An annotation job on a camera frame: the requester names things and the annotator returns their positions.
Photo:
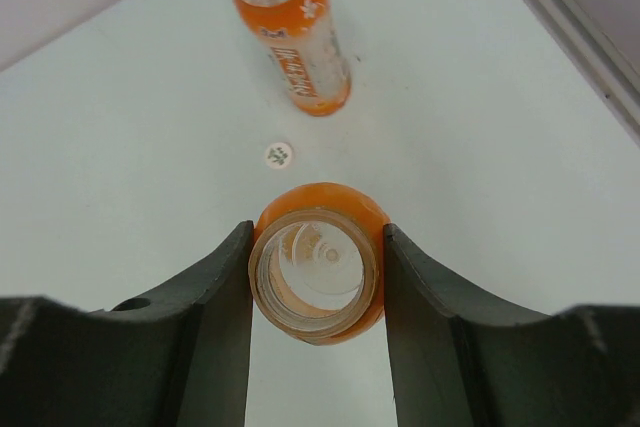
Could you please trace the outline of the large orange tea bottle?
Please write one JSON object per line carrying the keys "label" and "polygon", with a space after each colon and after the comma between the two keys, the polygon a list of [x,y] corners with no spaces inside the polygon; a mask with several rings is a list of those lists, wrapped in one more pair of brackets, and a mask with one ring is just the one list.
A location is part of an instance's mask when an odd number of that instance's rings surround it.
{"label": "large orange tea bottle", "polygon": [[316,117],[337,112],[351,91],[330,0],[233,0],[264,46],[291,102]]}

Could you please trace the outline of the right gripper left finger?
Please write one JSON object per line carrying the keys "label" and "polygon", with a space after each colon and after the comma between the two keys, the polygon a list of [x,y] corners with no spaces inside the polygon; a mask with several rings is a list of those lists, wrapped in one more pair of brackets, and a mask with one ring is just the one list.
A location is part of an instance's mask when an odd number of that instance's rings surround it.
{"label": "right gripper left finger", "polygon": [[1,302],[5,426],[241,426],[252,325],[253,224],[109,311]]}

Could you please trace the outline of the white bottle cap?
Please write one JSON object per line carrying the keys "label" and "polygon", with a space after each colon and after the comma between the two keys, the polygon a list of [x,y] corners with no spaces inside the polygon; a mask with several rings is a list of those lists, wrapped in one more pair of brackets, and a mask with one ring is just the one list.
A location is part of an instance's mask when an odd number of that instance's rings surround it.
{"label": "white bottle cap", "polygon": [[264,151],[265,164],[274,170],[286,169],[294,159],[294,150],[287,142],[271,143]]}

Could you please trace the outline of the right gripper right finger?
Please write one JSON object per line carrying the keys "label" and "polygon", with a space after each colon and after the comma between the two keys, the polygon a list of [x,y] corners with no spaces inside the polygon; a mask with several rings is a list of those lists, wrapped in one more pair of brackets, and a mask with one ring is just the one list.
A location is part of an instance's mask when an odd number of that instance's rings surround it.
{"label": "right gripper right finger", "polygon": [[384,229],[385,315],[401,426],[635,426],[639,310],[545,315]]}

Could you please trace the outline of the small orange juice bottle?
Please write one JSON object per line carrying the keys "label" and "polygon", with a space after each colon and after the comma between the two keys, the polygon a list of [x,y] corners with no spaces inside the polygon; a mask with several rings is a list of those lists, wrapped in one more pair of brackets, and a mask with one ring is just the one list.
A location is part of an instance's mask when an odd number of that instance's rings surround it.
{"label": "small orange juice bottle", "polygon": [[312,183],[282,194],[254,229],[248,274],[257,307],[311,345],[366,332],[384,315],[389,222],[372,198],[345,185]]}

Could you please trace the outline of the right aluminium frame post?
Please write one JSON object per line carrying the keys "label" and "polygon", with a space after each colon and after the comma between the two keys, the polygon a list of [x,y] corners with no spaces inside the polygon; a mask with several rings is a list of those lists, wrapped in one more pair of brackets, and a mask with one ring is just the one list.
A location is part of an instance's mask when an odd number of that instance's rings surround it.
{"label": "right aluminium frame post", "polygon": [[639,140],[639,0],[524,0]]}

